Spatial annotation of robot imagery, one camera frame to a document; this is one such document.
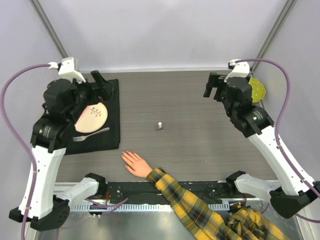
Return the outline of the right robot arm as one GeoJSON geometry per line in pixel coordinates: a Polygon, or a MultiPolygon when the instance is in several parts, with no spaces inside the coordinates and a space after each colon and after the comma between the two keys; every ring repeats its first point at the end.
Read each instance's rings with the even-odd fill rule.
{"type": "Polygon", "coordinates": [[[226,193],[233,198],[240,194],[255,196],[270,203],[285,219],[312,203],[320,192],[320,183],[307,176],[300,178],[292,169],[304,172],[285,144],[276,139],[272,118],[265,109],[253,104],[248,77],[211,72],[203,97],[208,98],[212,89],[216,89],[214,100],[223,104],[230,122],[259,150],[278,179],[270,182],[239,170],[226,178],[226,193]]]}

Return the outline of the yellow plaid sleeve forearm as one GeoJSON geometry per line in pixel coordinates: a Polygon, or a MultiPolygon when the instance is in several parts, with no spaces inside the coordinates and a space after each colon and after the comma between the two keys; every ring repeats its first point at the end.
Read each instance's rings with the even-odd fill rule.
{"type": "MultiPolygon", "coordinates": [[[[161,168],[154,169],[146,179],[157,187],[178,184],[161,168]]],[[[242,207],[227,221],[198,196],[182,189],[168,202],[184,225],[197,240],[288,240],[289,238],[259,211],[242,207]]]]}

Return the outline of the purple nail polish bottle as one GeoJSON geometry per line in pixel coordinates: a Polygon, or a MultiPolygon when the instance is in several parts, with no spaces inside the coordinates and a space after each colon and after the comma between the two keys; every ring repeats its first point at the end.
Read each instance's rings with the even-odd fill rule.
{"type": "Polygon", "coordinates": [[[164,128],[163,128],[162,126],[158,126],[158,127],[157,127],[157,131],[158,131],[158,132],[161,132],[161,131],[163,131],[163,130],[164,130],[164,128]]]}

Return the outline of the mannequin hand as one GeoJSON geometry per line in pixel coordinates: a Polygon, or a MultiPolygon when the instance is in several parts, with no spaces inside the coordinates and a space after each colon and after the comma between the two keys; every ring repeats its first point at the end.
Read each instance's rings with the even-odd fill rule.
{"type": "Polygon", "coordinates": [[[130,151],[122,152],[121,158],[125,161],[125,168],[134,176],[146,179],[153,171],[148,163],[138,154],[130,151]]]}

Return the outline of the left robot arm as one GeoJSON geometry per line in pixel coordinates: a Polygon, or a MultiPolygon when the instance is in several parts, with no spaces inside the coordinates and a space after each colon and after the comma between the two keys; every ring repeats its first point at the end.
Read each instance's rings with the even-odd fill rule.
{"type": "Polygon", "coordinates": [[[44,113],[32,128],[30,151],[35,162],[23,201],[9,212],[11,220],[29,222],[39,232],[58,229],[79,203],[106,195],[106,179],[95,173],[86,174],[76,185],[54,194],[58,169],[76,122],[88,106],[111,97],[112,83],[97,70],[91,75],[96,87],[85,79],[77,81],[74,76],[63,76],[48,84],[43,94],[44,113]]]}

